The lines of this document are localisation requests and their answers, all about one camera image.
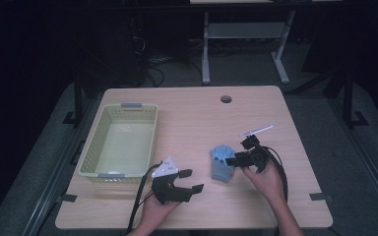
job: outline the person's right hand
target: person's right hand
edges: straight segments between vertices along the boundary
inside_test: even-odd
[[[274,198],[284,199],[282,178],[271,159],[261,173],[253,172],[249,167],[242,167],[241,170],[268,201]]]

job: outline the dark background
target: dark background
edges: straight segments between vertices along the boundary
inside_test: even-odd
[[[326,15],[298,11],[289,40],[314,41],[307,71],[324,72],[345,55],[351,58],[355,81],[378,107],[378,2],[367,2]],[[145,79],[129,22],[115,11],[86,11],[87,4],[0,1],[0,204],[78,72],[88,96],[109,87],[137,87]],[[187,38],[202,37],[202,29],[192,27],[201,26],[202,18],[151,13],[131,33],[184,58]]]

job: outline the white tag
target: white tag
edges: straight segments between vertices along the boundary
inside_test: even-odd
[[[158,169],[155,172],[153,172],[152,178],[176,174],[178,172],[179,169],[176,167],[171,157],[169,157],[161,164],[161,166],[158,167]]]

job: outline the hand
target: hand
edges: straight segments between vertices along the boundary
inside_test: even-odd
[[[128,235],[146,236],[157,229],[181,202],[166,202],[162,205],[150,191],[145,196],[143,214],[139,225]]]
[[[249,167],[242,167],[241,170],[268,201],[276,198],[284,199],[284,184],[278,168],[271,159],[261,173],[255,173]]]

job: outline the person's left hand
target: person's left hand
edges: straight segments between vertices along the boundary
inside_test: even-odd
[[[152,191],[147,193],[145,198],[147,199],[144,201],[141,221],[128,235],[150,235],[181,204],[181,202],[166,202],[162,205]]]

